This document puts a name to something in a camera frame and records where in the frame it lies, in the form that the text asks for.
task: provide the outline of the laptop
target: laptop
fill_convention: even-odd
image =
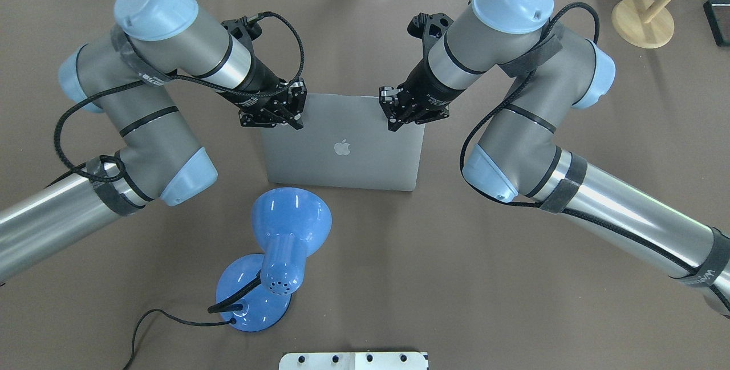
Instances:
[[[425,125],[388,130],[377,97],[310,93],[304,127],[262,128],[269,181],[378,190],[415,189]]]

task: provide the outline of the blue lamp shade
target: blue lamp shade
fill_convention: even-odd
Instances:
[[[291,295],[302,286],[305,263],[324,243],[332,225],[327,205],[314,193],[297,188],[268,191],[253,204],[253,233],[265,253],[246,255],[222,273],[216,302],[222,302],[256,278],[261,285],[236,303],[242,310],[223,312],[240,331],[260,331],[284,316]]]

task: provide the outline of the table surface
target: table surface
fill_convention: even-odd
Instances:
[[[405,27],[420,11],[458,17],[467,0],[198,0],[217,19],[272,10],[299,30],[310,92],[375,94],[420,59]],[[610,26],[620,0],[592,4],[599,45],[617,64],[608,95],[568,116],[566,149],[696,219],[730,229],[730,51],[714,45],[706,0],[674,0],[673,40],[658,50]],[[0,209],[65,170],[52,129],[71,103],[56,83],[65,58],[113,24],[114,0],[0,3]],[[566,24],[585,36],[581,11]],[[299,58],[277,22],[256,53],[290,76]],[[413,193],[309,189],[330,206],[325,245],[273,328],[143,325],[133,368],[275,369],[284,352],[427,351],[431,368],[727,368],[730,323],[695,292],[573,224],[483,200],[462,181],[458,154],[511,81],[494,69],[425,129]],[[99,230],[0,287],[0,368],[121,368],[149,308],[217,320],[222,270],[260,251],[250,207],[275,188],[261,139],[237,110],[188,83],[169,91],[219,172],[217,183],[169,208],[161,201]],[[103,115],[79,113],[63,135],[74,162],[122,147]]]

